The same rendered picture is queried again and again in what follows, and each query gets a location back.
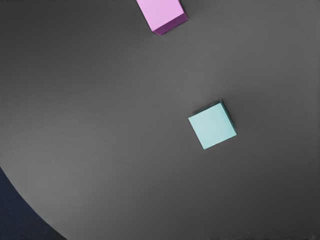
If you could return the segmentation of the pink block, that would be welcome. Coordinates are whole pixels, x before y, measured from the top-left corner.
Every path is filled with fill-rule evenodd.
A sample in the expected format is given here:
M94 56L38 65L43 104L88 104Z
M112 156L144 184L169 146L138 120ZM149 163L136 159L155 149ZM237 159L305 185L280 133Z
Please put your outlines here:
M180 0L136 0L151 31L162 36L188 20Z

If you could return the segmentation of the light blue block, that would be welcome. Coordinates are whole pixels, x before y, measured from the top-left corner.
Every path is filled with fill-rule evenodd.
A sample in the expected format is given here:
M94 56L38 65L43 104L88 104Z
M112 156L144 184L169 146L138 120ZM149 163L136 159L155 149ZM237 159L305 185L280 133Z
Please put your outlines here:
M204 150L237 135L236 127L220 99L188 117L188 121Z

